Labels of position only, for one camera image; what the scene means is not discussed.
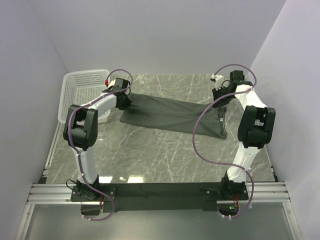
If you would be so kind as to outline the dark grey t shirt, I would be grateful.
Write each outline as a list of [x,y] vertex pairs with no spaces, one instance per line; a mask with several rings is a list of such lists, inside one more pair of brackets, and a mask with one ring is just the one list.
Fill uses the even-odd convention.
[[[120,122],[152,129],[192,134],[208,104],[180,101],[145,94],[130,94],[131,105],[122,112]],[[201,118],[196,133],[226,139],[227,108],[212,107]]]

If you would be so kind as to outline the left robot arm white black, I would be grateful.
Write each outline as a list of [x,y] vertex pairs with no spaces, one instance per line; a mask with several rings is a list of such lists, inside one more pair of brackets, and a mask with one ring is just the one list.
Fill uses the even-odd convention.
[[68,109],[63,138],[76,160],[78,176],[74,193],[88,201],[102,194],[92,149],[98,138],[98,118],[111,109],[128,108],[131,100],[126,91],[131,90],[131,85],[131,81],[116,78],[106,83],[107,88],[98,97],[82,105],[72,104]]

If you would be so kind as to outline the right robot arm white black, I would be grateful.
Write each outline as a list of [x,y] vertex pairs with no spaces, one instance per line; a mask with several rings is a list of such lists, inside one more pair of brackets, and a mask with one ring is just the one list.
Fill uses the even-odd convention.
[[221,197],[230,200],[235,195],[240,196],[247,192],[246,171],[260,150],[271,141],[276,110],[267,107],[260,100],[253,84],[245,80],[241,70],[232,71],[229,78],[212,74],[211,81],[215,83],[215,88],[212,90],[215,100],[227,95],[214,105],[215,108],[227,105],[233,98],[236,98],[243,108],[237,130],[238,150],[219,187]]

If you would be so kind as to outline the white perforated plastic basket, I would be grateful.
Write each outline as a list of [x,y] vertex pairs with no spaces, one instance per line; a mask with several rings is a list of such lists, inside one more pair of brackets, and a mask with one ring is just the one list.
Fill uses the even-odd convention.
[[58,107],[58,121],[66,123],[69,107],[83,105],[99,97],[107,87],[107,69],[93,69],[69,72],[63,77]]

